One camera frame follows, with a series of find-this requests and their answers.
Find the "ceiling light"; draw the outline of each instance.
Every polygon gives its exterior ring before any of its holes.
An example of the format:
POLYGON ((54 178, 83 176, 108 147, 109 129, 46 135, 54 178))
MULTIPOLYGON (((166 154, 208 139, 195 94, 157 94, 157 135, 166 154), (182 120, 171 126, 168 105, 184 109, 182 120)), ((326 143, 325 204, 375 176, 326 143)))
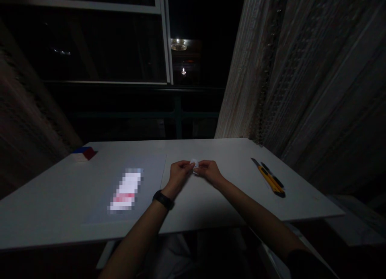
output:
POLYGON ((175 51, 185 51, 186 50, 186 41, 184 39, 172 39, 171 46, 175 51))

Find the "right hand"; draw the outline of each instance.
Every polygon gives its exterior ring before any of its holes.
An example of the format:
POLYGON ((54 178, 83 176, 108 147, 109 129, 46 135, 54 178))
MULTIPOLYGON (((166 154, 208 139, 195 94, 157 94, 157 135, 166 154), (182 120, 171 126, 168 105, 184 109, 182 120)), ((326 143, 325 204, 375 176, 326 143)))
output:
POLYGON ((226 181, 214 160, 202 160, 198 166, 193 171, 206 178, 215 188, 218 189, 219 185, 226 181))

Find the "blue cube face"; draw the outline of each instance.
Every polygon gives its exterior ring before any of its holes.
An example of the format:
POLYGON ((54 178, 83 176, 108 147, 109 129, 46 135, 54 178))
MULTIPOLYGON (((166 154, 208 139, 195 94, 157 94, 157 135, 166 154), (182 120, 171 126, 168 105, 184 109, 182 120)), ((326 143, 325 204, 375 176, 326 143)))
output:
POLYGON ((81 148, 78 148, 78 149, 74 150, 72 153, 83 153, 86 150, 88 150, 89 148, 91 148, 91 146, 83 146, 81 148))

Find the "forearm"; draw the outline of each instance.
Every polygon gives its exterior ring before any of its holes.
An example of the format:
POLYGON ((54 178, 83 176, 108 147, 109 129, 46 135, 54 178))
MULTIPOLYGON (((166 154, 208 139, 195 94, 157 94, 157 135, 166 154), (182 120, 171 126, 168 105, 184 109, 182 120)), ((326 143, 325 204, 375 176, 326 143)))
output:
POLYGON ((219 191, 232 204, 256 235, 284 262, 292 250, 307 250, 300 239, 275 215, 224 179, 219 191))
POLYGON ((168 211, 158 201, 153 201, 140 217, 114 254, 109 259, 99 279, 135 278, 138 268, 157 236, 168 211))

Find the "black wristband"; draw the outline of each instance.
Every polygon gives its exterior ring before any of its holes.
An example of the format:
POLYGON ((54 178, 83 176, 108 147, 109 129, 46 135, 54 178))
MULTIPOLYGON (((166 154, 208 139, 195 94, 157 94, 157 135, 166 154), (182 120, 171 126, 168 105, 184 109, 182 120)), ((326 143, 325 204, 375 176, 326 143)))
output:
POLYGON ((167 208, 168 210, 171 210, 174 207, 174 202, 170 198, 165 196, 163 193, 161 193, 161 191, 162 190, 159 190, 154 194, 153 201, 157 200, 161 204, 163 204, 165 208, 167 208))

